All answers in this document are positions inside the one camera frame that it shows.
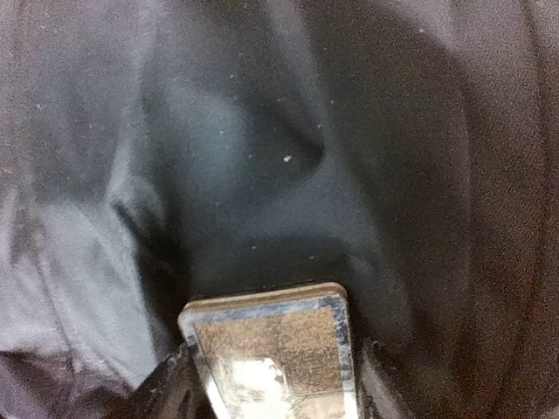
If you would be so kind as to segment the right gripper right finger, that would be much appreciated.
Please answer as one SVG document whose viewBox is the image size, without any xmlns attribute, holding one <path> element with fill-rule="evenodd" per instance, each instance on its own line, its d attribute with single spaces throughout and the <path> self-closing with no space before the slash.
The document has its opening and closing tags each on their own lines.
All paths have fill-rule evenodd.
<svg viewBox="0 0 559 419">
<path fill-rule="evenodd" d="M 433 370 L 414 356 L 393 354 L 377 340 L 357 353 L 357 389 L 363 418 L 435 418 Z"/>
</svg>

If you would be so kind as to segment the green hard-shell suitcase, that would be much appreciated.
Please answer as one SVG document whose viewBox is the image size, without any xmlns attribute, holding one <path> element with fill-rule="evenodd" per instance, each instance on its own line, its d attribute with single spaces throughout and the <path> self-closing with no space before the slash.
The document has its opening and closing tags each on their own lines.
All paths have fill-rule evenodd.
<svg viewBox="0 0 559 419">
<path fill-rule="evenodd" d="M 557 2 L 2 2 L 2 417 L 106 418 L 190 299 L 318 281 L 435 418 L 557 417 Z"/>
</svg>

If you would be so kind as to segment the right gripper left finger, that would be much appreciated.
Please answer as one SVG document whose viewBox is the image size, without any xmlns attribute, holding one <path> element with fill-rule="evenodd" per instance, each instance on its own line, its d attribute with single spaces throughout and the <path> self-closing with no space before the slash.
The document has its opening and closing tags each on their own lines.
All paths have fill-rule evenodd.
<svg viewBox="0 0 559 419">
<path fill-rule="evenodd" d="M 106 418 L 196 418 L 197 371 L 188 346 L 163 359 L 138 389 Z"/>
</svg>

